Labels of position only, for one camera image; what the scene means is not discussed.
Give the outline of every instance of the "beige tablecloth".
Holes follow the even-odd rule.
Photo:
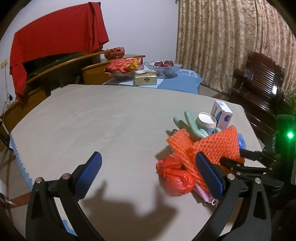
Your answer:
[[[173,117],[185,119],[185,110],[194,116],[210,112],[214,100],[160,89],[69,85],[33,109],[12,137],[32,182],[39,176],[58,179],[94,151],[102,154],[101,170],[79,204],[105,240],[192,240],[213,207],[191,193],[167,196],[155,165],[170,151],[166,139],[175,128]],[[247,149],[261,150],[243,108],[227,104],[230,124]],[[57,206],[67,219],[60,202]]]

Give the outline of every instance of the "tissue box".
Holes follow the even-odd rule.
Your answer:
[[[216,100],[211,115],[217,120],[217,127],[225,130],[232,117],[232,111],[224,102]]]
[[[135,85],[156,85],[157,75],[154,70],[138,70],[135,72]]]

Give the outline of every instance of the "white cup lid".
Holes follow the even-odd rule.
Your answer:
[[[206,112],[199,113],[196,122],[206,128],[215,128],[217,125],[217,120]]]

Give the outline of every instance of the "white wall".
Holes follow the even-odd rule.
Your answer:
[[[87,0],[32,0],[22,9],[0,41],[0,63],[9,62],[14,33],[50,12],[89,2]],[[175,0],[100,0],[109,43],[104,48],[124,47],[126,53],[145,54],[144,61],[175,60],[178,5]],[[5,69],[0,69],[0,112],[6,98]],[[9,63],[8,92],[15,96]]]

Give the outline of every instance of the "green rubber glove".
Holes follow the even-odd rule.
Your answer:
[[[186,131],[189,133],[189,135],[195,140],[199,141],[202,138],[206,138],[209,136],[209,134],[204,130],[204,129],[198,129],[197,125],[195,123],[195,120],[191,113],[189,111],[184,112],[185,119],[187,124],[180,120],[178,117],[174,117],[174,123],[176,126],[181,130],[181,129],[186,129]],[[221,129],[215,128],[214,133],[220,132]]]

